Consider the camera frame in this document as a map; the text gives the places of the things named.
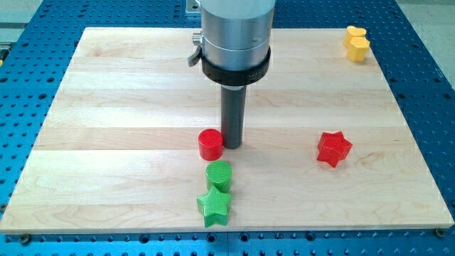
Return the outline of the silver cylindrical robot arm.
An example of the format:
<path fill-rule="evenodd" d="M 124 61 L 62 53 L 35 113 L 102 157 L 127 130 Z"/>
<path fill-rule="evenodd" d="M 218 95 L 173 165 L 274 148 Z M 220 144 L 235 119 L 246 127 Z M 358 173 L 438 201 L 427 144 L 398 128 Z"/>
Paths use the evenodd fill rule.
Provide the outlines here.
<path fill-rule="evenodd" d="M 221 85 L 246 86 L 269 67 L 275 0 L 200 0 L 201 31 L 190 67 L 202 62 L 206 77 Z"/>

